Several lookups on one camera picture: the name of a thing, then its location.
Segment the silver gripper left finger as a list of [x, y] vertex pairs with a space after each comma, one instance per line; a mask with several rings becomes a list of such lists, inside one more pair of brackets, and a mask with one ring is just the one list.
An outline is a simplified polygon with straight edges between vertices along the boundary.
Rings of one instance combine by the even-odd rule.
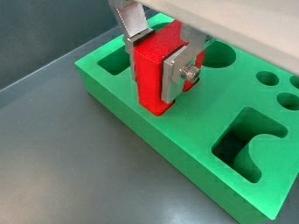
[[135, 80], [133, 47], [155, 33], [155, 30], [148, 26], [143, 5], [136, 0], [108, 0], [108, 4], [124, 34], [132, 80]]

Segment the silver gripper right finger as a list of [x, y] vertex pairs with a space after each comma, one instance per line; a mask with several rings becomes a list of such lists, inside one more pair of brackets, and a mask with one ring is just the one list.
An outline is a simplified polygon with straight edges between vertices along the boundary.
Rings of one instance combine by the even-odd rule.
[[180, 39], [187, 42], [163, 62], [163, 90], [161, 99], [171, 103], [183, 91], [185, 81], [195, 82], [199, 68], [195, 58], [204, 50], [208, 35], [187, 24], [181, 24]]

